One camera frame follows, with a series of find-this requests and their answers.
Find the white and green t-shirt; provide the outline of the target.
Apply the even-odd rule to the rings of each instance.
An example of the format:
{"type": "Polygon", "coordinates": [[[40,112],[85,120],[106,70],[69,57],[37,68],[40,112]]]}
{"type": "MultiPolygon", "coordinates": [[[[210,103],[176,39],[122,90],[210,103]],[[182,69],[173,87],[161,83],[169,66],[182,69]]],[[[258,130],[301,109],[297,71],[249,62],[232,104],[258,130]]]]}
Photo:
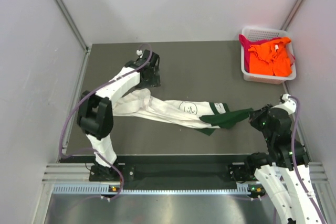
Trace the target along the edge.
{"type": "Polygon", "coordinates": [[[231,111],[226,103],[160,100],[149,89],[135,90],[113,105],[116,116],[133,116],[176,124],[212,135],[216,129],[231,129],[247,119],[252,108],[231,111]]]}

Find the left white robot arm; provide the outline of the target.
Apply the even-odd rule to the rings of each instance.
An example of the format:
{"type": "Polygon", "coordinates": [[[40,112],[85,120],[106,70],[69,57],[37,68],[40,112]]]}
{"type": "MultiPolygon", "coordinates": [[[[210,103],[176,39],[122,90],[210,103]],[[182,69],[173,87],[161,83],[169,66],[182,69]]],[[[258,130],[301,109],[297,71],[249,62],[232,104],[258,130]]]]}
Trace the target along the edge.
{"type": "Polygon", "coordinates": [[[95,91],[78,109],[77,124],[94,149],[92,172],[114,180],[119,168],[113,164],[117,155],[112,147],[112,106],[132,88],[160,86],[160,56],[149,50],[138,50],[138,58],[127,62],[109,84],[95,91]]]}

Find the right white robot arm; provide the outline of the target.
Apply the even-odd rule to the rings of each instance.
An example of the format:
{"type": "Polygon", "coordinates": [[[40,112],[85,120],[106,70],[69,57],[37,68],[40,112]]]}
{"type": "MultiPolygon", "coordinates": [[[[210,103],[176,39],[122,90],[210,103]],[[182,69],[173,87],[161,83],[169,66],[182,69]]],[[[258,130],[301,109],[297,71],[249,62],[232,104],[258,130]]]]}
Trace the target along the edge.
{"type": "Polygon", "coordinates": [[[268,153],[254,153],[245,160],[245,174],[258,180],[274,205],[281,223],[326,223],[310,178],[305,147],[296,140],[299,101],[289,96],[279,105],[252,111],[250,125],[260,131],[268,153]]]}

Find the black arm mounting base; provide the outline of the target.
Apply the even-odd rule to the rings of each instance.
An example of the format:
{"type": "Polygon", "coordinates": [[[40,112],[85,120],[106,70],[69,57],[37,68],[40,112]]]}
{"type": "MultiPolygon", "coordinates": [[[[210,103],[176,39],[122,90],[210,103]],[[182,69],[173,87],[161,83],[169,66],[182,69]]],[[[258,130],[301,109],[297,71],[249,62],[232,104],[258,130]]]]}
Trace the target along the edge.
{"type": "Polygon", "coordinates": [[[114,166],[126,182],[149,177],[214,178],[224,182],[252,182],[244,154],[120,155],[114,166]]]}

